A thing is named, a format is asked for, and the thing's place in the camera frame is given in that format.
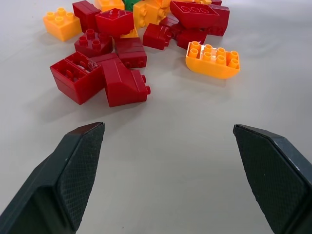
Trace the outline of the yellow curved brick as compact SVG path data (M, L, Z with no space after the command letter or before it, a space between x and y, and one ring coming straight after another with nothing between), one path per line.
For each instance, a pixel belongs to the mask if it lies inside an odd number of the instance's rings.
M229 79L240 71L237 51L213 48L198 41L189 42L185 61L191 71L218 79Z

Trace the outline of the yellow square brick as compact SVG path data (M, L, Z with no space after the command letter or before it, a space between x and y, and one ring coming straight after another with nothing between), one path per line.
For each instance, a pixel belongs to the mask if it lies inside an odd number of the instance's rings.
M43 23L47 33L61 41L67 41L82 33L80 19L63 7L55 12L47 12Z

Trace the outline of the red upturned square block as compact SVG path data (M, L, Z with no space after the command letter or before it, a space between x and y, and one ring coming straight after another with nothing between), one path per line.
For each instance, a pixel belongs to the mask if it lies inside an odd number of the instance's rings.
M131 11L113 8L95 15L97 28L114 38L126 35L134 29L134 18Z

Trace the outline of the red curved small block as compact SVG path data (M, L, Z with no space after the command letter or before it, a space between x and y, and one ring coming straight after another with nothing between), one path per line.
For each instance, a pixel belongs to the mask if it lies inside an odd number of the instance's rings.
M164 50L169 45L172 33L168 27L150 23L143 35L143 45Z

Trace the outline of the red hollow upturned block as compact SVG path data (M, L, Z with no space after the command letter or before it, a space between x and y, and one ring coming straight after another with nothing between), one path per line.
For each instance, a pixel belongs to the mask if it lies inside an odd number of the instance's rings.
M79 105L105 86L102 67L80 52L53 64L50 70L58 89Z

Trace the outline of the green block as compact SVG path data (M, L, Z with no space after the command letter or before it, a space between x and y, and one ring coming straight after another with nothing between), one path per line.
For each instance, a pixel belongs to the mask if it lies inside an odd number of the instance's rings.
M134 5L141 0L122 0L125 6L125 10L133 11Z

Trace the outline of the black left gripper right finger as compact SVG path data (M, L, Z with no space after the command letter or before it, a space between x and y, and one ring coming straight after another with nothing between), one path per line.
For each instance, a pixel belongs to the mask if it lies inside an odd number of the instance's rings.
M274 234L312 234L312 164L283 136L233 128L252 193Z

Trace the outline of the red square four-stud block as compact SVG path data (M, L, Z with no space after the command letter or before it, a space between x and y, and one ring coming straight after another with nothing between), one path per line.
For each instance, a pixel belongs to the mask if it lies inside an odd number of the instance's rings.
M112 37L106 33L98 33L93 29L87 29L83 36L74 43L76 52L92 58L113 51Z

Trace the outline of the large red sloped block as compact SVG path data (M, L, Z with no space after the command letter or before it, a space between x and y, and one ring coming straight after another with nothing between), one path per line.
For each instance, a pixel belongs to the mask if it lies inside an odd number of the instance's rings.
M170 11L186 29L202 29L208 35L223 36L229 22L226 6L190 1L171 1Z

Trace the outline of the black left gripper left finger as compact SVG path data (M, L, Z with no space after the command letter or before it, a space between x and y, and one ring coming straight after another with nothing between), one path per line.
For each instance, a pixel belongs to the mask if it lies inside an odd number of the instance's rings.
M103 122L68 132L0 215L0 234L76 234L96 178L104 132Z

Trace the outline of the orange rectangular block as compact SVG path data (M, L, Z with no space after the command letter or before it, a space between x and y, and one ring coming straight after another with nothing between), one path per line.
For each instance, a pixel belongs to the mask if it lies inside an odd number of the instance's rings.
M135 28L147 27L150 23L158 25L170 11L171 0L141 0L133 6Z

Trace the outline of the red rectangular block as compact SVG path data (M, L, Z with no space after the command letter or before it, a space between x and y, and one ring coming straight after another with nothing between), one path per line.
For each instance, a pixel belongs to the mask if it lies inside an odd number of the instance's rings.
M95 32L98 32L95 16L101 11L87 0L75 2L72 6L74 15L80 19L82 32L85 33L87 29L93 29Z
M115 53L128 69L146 67L147 54L140 38L115 40Z

